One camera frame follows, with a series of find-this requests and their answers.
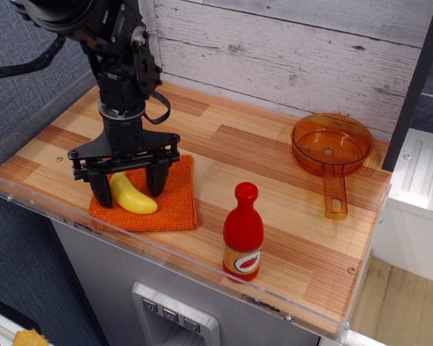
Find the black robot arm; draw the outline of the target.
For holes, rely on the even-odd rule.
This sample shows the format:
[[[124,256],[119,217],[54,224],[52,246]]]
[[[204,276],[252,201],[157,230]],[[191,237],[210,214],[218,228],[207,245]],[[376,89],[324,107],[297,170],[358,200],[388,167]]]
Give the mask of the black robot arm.
[[[162,69],[149,48],[149,33],[137,1],[14,1],[17,12],[58,37],[29,63],[0,67],[0,79],[46,68],[65,41],[77,41],[99,86],[103,130],[72,149],[75,179],[88,182],[101,206],[112,208],[108,175],[144,168],[150,193],[162,194],[169,168],[180,158],[176,133],[143,128],[146,101],[169,101],[156,88]]]

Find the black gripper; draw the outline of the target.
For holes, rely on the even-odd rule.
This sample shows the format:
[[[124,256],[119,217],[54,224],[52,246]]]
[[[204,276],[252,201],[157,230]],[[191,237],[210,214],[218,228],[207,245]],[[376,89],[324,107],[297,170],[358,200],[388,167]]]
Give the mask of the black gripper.
[[[68,152],[76,180],[89,181],[98,203],[113,207],[109,174],[146,168],[146,179],[153,197],[163,193],[170,165],[180,160],[175,133],[144,130],[142,118],[113,120],[103,118],[101,134]]]

